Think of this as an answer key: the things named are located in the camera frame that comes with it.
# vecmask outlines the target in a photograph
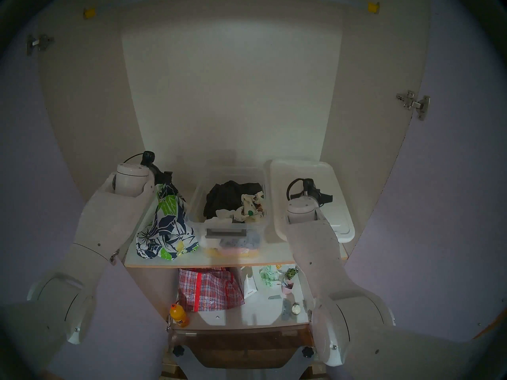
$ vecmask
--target black knob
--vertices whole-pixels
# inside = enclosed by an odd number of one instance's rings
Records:
[[[312,358],[313,357],[313,349],[311,347],[305,347],[303,349],[303,357]]]
[[[182,345],[174,346],[172,349],[172,354],[174,354],[177,357],[181,357],[183,353],[185,352],[185,349]]]

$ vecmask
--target cabinet hinge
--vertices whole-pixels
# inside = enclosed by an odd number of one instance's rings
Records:
[[[403,104],[403,107],[407,110],[415,108],[417,110],[417,115],[421,121],[424,119],[424,117],[426,117],[426,113],[428,113],[429,107],[428,95],[425,95],[420,101],[416,102],[415,92],[409,90],[405,92],[405,94],[396,94],[396,99],[399,100]]]
[[[31,56],[33,50],[37,47],[39,51],[45,51],[48,46],[55,42],[52,36],[42,34],[39,39],[35,39],[31,34],[26,39],[26,55]]]

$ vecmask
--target round white object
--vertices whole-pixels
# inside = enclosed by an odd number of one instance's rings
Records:
[[[316,207],[317,202],[309,196],[292,199],[287,205],[287,217],[291,224],[310,222],[316,219]]]
[[[298,315],[301,313],[301,307],[297,303],[292,305],[292,313],[294,313],[295,315]]]
[[[129,197],[139,196],[148,181],[149,173],[150,170],[146,166],[119,164],[116,168],[115,193]]]

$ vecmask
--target gray handle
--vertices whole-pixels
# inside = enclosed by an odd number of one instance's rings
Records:
[[[246,238],[246,229],[206,229],[206,238]]]

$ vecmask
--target red stripe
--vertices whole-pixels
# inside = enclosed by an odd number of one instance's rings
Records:
[[[194,312],[199,311],[199,301],[201,299],[201,279],[202,273],[197,273],[197,281],[195,285],[195,301],[194,301]]]

